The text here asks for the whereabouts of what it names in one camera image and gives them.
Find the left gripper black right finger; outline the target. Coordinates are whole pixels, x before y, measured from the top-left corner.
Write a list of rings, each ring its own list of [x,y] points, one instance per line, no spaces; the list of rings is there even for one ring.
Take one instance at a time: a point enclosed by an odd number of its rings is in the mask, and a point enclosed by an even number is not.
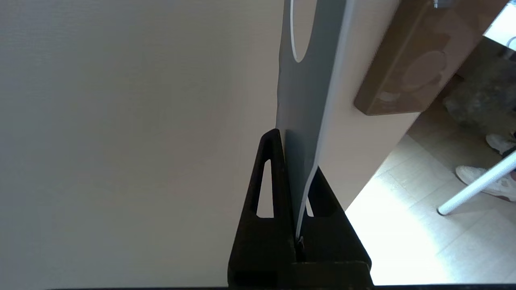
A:
[[[305,210],[301,235],[308,262],[371,264],[365,247],[320,168],[308,191],[312,215]]]

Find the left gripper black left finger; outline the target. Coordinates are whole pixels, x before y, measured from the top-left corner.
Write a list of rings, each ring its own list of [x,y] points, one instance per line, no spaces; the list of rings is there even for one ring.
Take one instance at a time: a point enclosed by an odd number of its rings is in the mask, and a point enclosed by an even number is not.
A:
[[[273,217],[257,215],[265,163],[270,162]],[[276,271],[295,261],[293,211],[280,131],[260,138],[243,209],[232,246],[228,272]]]

